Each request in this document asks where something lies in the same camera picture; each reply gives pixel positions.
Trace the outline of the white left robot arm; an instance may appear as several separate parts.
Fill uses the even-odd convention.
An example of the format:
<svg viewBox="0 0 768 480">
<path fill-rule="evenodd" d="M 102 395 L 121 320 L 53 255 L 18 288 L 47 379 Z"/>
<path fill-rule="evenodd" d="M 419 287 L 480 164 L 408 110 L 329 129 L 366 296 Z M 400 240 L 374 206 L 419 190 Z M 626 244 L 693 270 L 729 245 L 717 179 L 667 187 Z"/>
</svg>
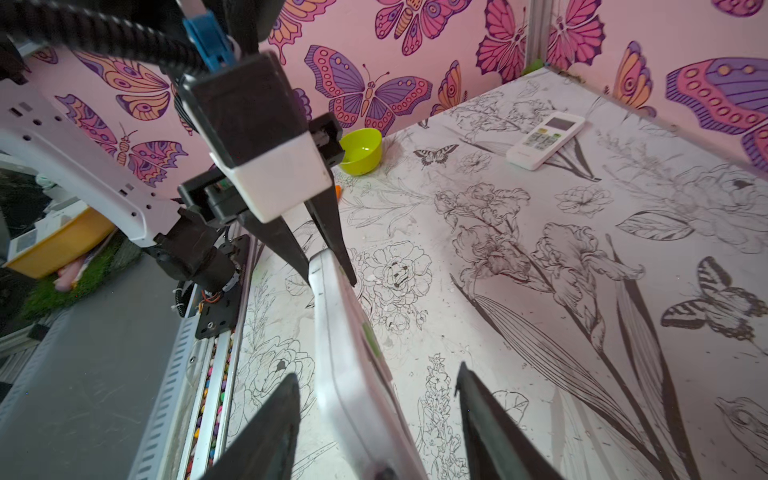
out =
<svg viewBox="0 0 768 480">
<path fill-rule="evenodd" d="M 1 148 L 75 194 L 143 248 L 172 278 L 218 293 L 238 268 L 217 249 L 218 227 L 239 222 L 305 281 L 330 265 L 356 278 L 341 229 L 332 167 L 342 129 L 327 113 L 306 118 L 277 56 L 260 51 L 278 1 L 230 1 L 227 26 L 200 1 L 180 8 L 187 39 L 53 1 L 1 5 Z M 130 162 L 111 156 L 101 119 L 74 102 L 58 112 L 26 80 L 14 40 L 152 63 L 185 76 L 182 104 L 210 149 L 214 168 L 184 183 L 180 200 L 147 186 L 180 155 L 157 144 Z"/>
</svg>

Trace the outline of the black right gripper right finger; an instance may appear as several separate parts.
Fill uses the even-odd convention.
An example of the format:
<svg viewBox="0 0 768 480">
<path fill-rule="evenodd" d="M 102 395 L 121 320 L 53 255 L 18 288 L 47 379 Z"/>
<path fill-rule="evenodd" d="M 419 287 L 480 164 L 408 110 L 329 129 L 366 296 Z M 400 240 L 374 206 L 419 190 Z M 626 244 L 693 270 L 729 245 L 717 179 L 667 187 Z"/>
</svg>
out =
<svg viewBox="0 0 768 480">
<path fill-rule="evenodd" d="M 561 478 L 465 363 L 460 365 L 455 393 L 471 479 Z"/>
</svg>

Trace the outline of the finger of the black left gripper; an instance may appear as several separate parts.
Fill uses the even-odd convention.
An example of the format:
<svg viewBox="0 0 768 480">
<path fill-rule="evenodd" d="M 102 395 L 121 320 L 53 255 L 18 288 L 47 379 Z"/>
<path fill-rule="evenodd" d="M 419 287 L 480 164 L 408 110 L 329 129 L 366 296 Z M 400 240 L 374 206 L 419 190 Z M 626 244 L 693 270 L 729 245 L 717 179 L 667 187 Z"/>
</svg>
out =
<svg viewBox="0 0 768 480">
<path fill-rule="evenodd" d="M 304 203 L 327 247 L 334 253 L 350 284 L 357 284 L 352 261 L 344 241 L 335 186 L 324 190 Z"/>
<path fill-rule="evenodd" d="M 291 266 L 306 283 L 309 283 L 309 260 L 281 216 L 263 223 L 252 211 L 245 210 L 238 214 L 237 220 L 249 233 Z"/>
</svg>

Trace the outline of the large white remote control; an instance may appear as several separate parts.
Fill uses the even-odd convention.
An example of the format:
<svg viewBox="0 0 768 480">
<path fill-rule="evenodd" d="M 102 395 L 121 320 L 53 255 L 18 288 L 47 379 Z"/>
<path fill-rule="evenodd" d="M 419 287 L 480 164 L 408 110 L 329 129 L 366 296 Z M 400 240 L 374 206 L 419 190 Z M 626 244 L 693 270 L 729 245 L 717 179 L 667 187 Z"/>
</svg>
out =
<svg viewBox="0 0 768 480">
<path fill-rule="evenodd" d="M 368 316 L 334 253 L 309 265 L 319 409 L 359 479 L 425 479 Z"/>
</svg>

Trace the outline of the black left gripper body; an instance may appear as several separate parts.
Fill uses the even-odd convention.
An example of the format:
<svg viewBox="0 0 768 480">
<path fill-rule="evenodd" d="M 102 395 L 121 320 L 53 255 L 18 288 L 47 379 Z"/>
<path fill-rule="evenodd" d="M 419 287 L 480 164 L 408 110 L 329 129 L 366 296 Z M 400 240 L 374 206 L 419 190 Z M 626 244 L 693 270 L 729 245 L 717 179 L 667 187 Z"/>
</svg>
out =
<svg viewBox="0 0 768 480">
<path fill-rule="evenodd" d="M 309 133 L 325 163 L 331 186 L 336 185 L 330 167 L 340 164 L 344 156 L 340 144 L 342 132 L 332 113 L 309 122 Z M 145 251 L 172 278 L 194 280 L 203 287 L 216 287 L 213 291 L 218 292 L 226 283 L 224 273 L 233 270 L 230 273 L 234 274 L 234 266 L 224 265 L 234 261 L 224 260 L 224 254 L 213 253 L 214 240 L 210 237 L 218 228 L 239 223 L 238 214 L 249 208 L 218 167 L 184 182 L 178 190 L 185 207 L 179 210 L 181 218 L 168 234 L 156 235 L 157 245 Z"/>
</svg>

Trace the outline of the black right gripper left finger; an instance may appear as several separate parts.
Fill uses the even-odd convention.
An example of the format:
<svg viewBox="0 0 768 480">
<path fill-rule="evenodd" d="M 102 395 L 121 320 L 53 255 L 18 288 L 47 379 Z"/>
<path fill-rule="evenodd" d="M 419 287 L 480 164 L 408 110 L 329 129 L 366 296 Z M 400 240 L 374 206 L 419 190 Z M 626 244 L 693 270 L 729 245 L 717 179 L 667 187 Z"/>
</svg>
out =
<svg viewBox="0 0 768 480">
<path fill-rule="evenodd" d="M 300 388 L 290 373 L 202 479 L 290 479 L 299 426 Z"/>
</svg>

